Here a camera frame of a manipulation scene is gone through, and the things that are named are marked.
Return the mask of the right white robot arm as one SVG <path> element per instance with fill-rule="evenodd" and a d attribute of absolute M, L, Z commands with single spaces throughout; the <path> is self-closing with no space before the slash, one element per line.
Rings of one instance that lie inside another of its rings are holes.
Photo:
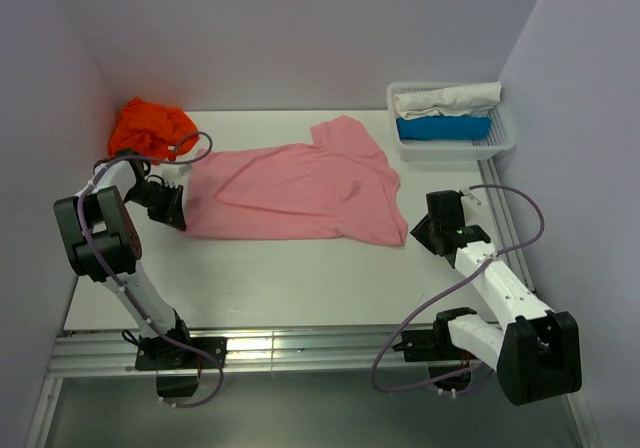
<path fill-rule="evenodd" d="M 427 214 L 411 234 L 471 280 L 497 323 L 485 322 L 471 308 L 450 309 L 438 313 L 431 328 L 404 332 L 395 348 L 408 362 L 469 354 L 496 373 L 516 406 L 579 391 L 577 321 L 554 311 L 519 280 L 485 230 L 467 223 L 462 198 L 454 190 L 427 194 Z"/>

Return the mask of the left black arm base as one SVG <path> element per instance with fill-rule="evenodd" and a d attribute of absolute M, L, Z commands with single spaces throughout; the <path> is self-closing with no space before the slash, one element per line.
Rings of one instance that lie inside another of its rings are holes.
<path fill-rule="evenodd" d="M 124 341 L 136 347 L 134 369 L 156 374 L 156 392 L 165 398 L 189 398 L 199 388 L 204 369 L 217 365 L 199 353 L 167 343 L 161 338 L 141 338 L 122 330 Z"/>

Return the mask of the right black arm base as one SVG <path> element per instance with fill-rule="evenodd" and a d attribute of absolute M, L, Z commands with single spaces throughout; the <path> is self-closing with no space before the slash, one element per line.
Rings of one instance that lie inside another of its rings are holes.
<path fill-rule="evenodd" d="M 402 353 L 407 363 L 426 363 L 430 378 L 468 368 L 476 360 L 474 355 L 455 347 L 445 332 L 435 326 L 403 331 L 392 349 Z"/>

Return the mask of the pink t shirt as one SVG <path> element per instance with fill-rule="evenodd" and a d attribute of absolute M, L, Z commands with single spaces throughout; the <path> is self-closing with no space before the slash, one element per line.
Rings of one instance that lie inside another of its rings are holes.
<path fill-rule="evenodd" d="M 214 152 L 196 163 L 184 211 L 187 235 L 404 245 L 399 176 L 363 124 L 342 115 L 310 133 L 309 144 Z"/>

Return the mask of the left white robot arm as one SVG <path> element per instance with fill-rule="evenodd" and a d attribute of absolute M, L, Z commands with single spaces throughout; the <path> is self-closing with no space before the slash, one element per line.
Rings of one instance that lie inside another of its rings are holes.
<path fill-rule="evenodd" d="M 97 162 L 85 188 L 53 205 L 73 271 L 112 291 L 138 324 L 143 353 L 172 367 L 191 362 L 195 343 L 144 272 L 142 243 L 126 204 L 136 203 L 150 220 L 184 232 L 183 191 L 153 180 L 149 159 L 124 150 Z"/>

